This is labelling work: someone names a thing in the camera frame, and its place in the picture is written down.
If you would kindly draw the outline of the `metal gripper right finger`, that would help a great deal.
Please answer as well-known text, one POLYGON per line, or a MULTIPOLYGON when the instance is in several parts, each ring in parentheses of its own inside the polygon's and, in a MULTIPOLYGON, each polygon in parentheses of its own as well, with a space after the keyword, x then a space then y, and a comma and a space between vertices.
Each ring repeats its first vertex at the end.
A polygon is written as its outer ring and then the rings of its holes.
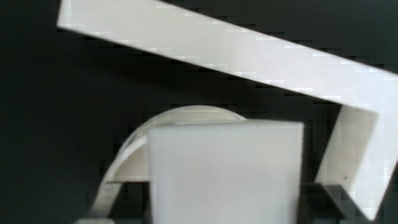
POLYGON ((374 224, 340 185, 301 186, 301 224, 374 224))

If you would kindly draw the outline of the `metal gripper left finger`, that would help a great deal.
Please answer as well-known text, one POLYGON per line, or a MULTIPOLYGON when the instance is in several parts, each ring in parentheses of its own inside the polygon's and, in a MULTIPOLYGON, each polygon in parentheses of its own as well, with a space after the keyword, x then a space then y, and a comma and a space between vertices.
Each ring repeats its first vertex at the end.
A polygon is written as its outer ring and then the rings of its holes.
POLYGON ((123 183, 74 224, 152 224, 150 184, 123 183))

